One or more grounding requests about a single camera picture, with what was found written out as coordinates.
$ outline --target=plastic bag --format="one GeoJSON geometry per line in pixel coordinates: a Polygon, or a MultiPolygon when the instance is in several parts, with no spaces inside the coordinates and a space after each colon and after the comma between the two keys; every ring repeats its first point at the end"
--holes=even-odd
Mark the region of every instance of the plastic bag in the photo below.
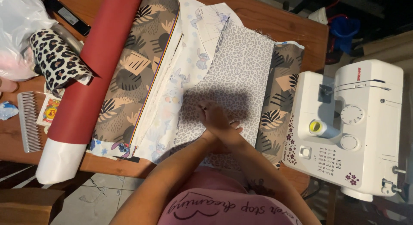
{"type": "Polygon", "coordinates": [[[41,0],[0,0],[0,76],[12,81],[37,76],[28,38],[54,24],[41,0]]]}

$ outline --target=sewing machine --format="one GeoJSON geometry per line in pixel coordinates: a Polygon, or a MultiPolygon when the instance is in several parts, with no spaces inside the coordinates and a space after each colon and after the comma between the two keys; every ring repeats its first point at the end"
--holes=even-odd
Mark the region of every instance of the sewing machine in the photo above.
{"type": "Polygon", "coordinates": [[[379,60],[344,66],[334,79],[301,73],[283,163],[364,201],[401,191],[396,185],[397,173],[405,173],[397,167],[402,88],[403,70],[379,60]],[[339,101],[341,124],[335,128],[339,101]],[[316,135],[320,127],[330,132],[316,135]]]}

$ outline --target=person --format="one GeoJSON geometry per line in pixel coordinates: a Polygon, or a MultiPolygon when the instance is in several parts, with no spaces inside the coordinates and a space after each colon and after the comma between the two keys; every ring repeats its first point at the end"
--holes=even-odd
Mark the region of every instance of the person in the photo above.
{"type": "Polygon", "coordinates": [[[111,221],[124,224],[320,225],[291,183],[255,150],[214,101],[196,108],[206,131],[166,158],[111,221]],[[197,169],[210,152],[230,151],[256,194],[211,169],[197,169]]]}

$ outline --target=comb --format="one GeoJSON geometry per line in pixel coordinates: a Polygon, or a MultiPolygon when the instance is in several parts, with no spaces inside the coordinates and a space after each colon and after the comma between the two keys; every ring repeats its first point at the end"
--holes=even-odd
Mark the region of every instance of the comb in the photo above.
{"type": "Polygon", "coordinates": [[[36,124],[37,105],[35,93],[33,91],[19,93],[17,95],[17,102],[24,152],[40,151],[43,147],[40,139],[40,128],[36,124]]]}

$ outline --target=gray leopard print fabric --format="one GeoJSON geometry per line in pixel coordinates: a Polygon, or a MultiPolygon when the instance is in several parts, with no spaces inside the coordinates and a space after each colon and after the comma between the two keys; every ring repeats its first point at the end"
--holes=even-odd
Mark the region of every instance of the gray leopard print fabric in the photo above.
{"type": "MultiPolygon", "coordinates": [[[[209,73],[184,95],[172,153],[205,131],[194,109],[203,100],[217,101],[229,116],[239,119],[242,136],[255,145],[274,43],[232,22],[224,26],[209,73]]],[[[210,154],[204,165],[240,170],[230,154],[210,154]]]]}
{"type": "Polygon", "coordinates": [[[34,57],[46,78],[46,87],[54,96],[62,98],[61,90],[75,79],[86,85],[93,77],[90,69],[66,42],[52,29],[43,29],[30,36],[34,57]]]}

